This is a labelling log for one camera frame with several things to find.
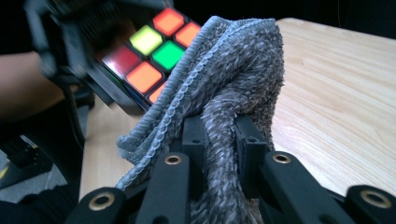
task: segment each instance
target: gray towel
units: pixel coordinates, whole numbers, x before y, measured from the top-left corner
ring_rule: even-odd
[[[212,17],[172,71],[157,102],[117,145],[134,164],[116,188],[149,178],[160,153],[180,134],[184,118],[201,115],[207,187],[191,203],[192,223],[262,223],[257,203],[238,180],[233,121],[247,114],[274,149],[271,135],[276,98],[283,85],[282,37],[275,20],[227,21]]]

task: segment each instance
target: knitted fabric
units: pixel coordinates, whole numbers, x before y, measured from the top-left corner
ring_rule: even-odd
[[[149,178],[160,153],[180,134],[184,118],[205,125],[207,186],[191,203],[192,223],[262,223],[257,204],[238,180],[233,121],[248,114],[274,149],[276,98],[283,84],[282,37],[275,20],[227,21],[212,17],[172,71],[157,102],[136,127],[121,136],[121,156],[134,164],[116,188]]]

